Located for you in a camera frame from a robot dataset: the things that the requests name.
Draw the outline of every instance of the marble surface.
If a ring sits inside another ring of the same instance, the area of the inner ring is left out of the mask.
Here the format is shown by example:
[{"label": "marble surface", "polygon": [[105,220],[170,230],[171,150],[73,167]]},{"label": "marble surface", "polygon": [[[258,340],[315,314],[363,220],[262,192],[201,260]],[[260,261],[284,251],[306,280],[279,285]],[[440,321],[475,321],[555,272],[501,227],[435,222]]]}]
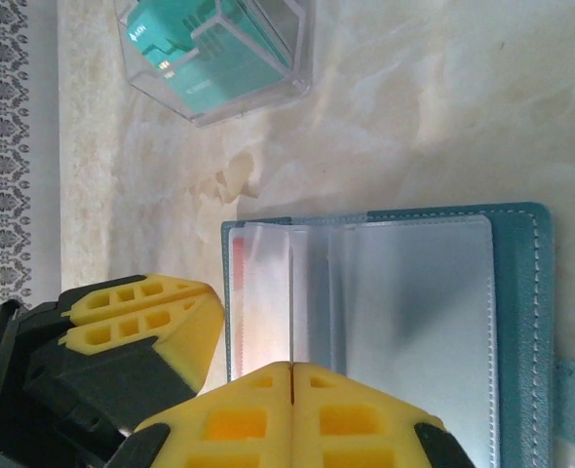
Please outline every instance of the marble surface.
[{"label": "marble surface", "polygon": [[575,2],[319,0],[311,94],[201,130],[126,86],[111,0],[58,0],[58,22],[65,288],[222,293],[225,219],[532,200],[575,358]]}]

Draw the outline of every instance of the teal leather wallet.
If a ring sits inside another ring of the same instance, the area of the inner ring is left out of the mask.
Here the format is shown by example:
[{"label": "teal leather wallet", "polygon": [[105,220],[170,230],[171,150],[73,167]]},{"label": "teal leather wallet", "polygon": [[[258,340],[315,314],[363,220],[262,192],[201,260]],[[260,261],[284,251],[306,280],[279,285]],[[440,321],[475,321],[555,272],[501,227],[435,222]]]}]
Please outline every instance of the teal leather wallet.
[{"label": "teal leather wallet", "polygon": [[[256,222],[305,226],[390,221],[416,224],[413,221],[435,223],[463,216],[484,216],[491,230],[499,453],[492,457],[497,461],[490,464],[504,468],[552,466],[555,263],[551,216],[544,206],[514,203],[369,212],[356,216],[282,217]],[[231,231],[245,227],[248,222],[230,221],[222,226],[227,330],[230,330],[229,297],[233,286]],[[231,349],[235,343],[231,342],[229,332],[225,335],[228,369],[231,369]]]}]

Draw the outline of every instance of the patterned wallpaper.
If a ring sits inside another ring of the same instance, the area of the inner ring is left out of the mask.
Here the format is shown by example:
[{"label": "patterned wallpaper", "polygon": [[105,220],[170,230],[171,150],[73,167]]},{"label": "patterned wallpaper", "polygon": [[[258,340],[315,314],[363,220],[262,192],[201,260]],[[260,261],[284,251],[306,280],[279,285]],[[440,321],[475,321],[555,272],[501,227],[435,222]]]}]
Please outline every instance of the patterned wallpaper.
[{"label": "patterned wallpaper", "polygon": [[0,302],[30,306],[30,92],[26,0],[0,1]]}]

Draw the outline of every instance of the clear plastic box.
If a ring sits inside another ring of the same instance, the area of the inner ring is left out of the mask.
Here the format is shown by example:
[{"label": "clear plastic box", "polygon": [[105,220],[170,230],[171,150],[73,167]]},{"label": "clear plastic box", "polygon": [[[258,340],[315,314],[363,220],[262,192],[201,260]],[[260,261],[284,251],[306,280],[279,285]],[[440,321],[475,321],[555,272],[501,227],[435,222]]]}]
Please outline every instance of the clear plastic box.
[{"label": "clear plastic box", "polygon": [[[311,86],[314,0],[114,5],[130,84],[198,126],[298,98]],[[147,10],[141,15],[138,6]]]}]

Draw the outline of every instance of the card holder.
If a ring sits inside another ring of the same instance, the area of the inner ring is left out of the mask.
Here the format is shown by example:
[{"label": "card holder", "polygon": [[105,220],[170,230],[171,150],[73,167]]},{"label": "card holder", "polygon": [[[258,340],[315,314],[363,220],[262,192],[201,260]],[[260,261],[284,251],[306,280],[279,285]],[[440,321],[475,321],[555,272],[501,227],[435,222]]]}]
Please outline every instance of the card holder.
[{"label": "card holder", "polygon": [[[466,207],[436,207],[412,210],[392,210],[320,217],[281,217],[258,222],[280,226],[304,225],[341,227],[349,224],[381,223],[389,221],[452,220],[459,216],[485,216],[491,224],[493,267],[495,277],[495,309],[497,322],[497,414],[499,444],[495,448],[493,466],[503,468],[534,468],[553,463],[553,407],[554,407],[554,229],[548,209],[536,203],[509,203]],[[223,267],[225,277],[225,307],[228,330],[235,314],[233,297],[233,265],[242,265],[237,252],[244,254],[244,239],[238,240],[234,231],[245,227],[246,221],[228,221],[222,226]],[[240,249],[233,249],[241,244]],[[314,293],[308,294],[309,304],[324,304],[316,298],[320,288],[329,291],[331,278],[316,275]],[[343,293],[330,295],[343,300]],[[309,322],[310,330],[316,325]],[[330,340],[320,331],[315,332],[317,343]],[[225,334],[227,373],[231,374],[236,343],[232,334]],[[329,349],[329,341],[323,346]],[[438,388],[431,389],[437,394]]]},{"label": "card holder", "polygon": [[244,242],[232,376],[325,366],[437,414],[478,467],[496,466],[490,229],[476,215],[232,230]]}]

